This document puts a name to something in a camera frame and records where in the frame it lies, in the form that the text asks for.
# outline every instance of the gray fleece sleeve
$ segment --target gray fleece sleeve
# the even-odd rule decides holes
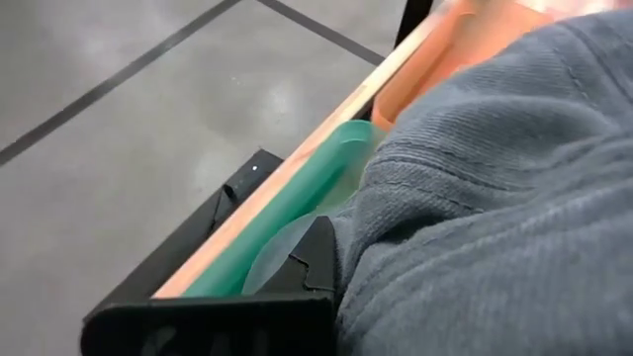
[[[633,352],[633,12],[413,103],[331,217],[341,354]]]

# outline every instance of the gray sweatshirt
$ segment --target gray sweatshirt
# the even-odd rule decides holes
[[[633,11],[413,103],[334,223],[346,355],[633,353]]]

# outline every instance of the orange item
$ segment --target orange item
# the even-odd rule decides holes
[[[372,122],[388,131],[408,104],[456,70],[494,56],[535,28],[615,6],[610,1],[550,2],[446,1],[430,15],[441,17],[437,27],[376,96]]]

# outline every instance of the black floor line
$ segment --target black floor line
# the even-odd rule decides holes
[[[70,103],[63,110],[50,117],[48,120],[38,125],[36,128],[22,135],[20,138],[18,138],[18,140],[11,143],[6,148],[0,150],[0,167],[18,156],[20,153],[29,149],[34,144],[38,143],[38,141],[55,131],[60,126],[72,120],[72,118],[76,117],[79,113],[84,111],[90,105],[94,104],[99,99],[103,98],[106,94],[110,93],[116,87],[121,85],[123,82],[130,79],[135,74],[139,73],[143,68],[145,68],[155,60],[159,59],[170,49],[185,41],[188,37],[195,34],[198,30],[202,29],[213,19],[224,13],[226,10],[230,9],[239,1],[240,0],[224,0],[220,4],[207,10],[205,13],[194,19],[185,27],[178,30],[173,35],[169,36],[163,42],[157,44],[154,48],[150,49],[145,54],[135,59],[125,68],[121,69],[110,78],[104,80],[101,84],[92,88],[89,92],[82,95],[79,99]]]
[[[343,49],[357,55],[358,57],[365,59],[366,61],[378,65],[385,58],[369,48],[345,37],[344,35],[336,32],[335,30],[318,23],[317,21],[309,18],[308,16],[300,13],[299,11],[284,5],[277,0],[257,0],[260,3],[266,5],[275,12],[285,16],[286,18],[294,21],[295,23],[303,26],[304,28],[314,32],[315,34],[323,37],[324,39],[339,45]]]

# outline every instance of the wooden edge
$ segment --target wooden edge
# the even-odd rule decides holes
[[[153,295],[154,298],[176,298],[209,267],[268,205],[312,152],[342,123],[353,119],[407,61],[437,26],[441,16],[430,15],[354,90],[338,108],[273,172],[268,179],[189,257],[171,278]]]

